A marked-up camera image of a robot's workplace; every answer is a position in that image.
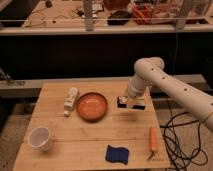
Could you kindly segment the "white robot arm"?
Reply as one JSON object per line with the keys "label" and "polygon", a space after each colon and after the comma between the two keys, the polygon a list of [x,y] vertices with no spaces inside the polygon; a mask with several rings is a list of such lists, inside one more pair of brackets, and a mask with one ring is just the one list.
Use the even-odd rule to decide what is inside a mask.
{"label": "white robot arm", "polygon": [[213,96],[166,74],[163,69],[164,61],[160,57],[137,60],[135,74],[128,82],[125,96],[136,99],[153,83],[213,133]]}

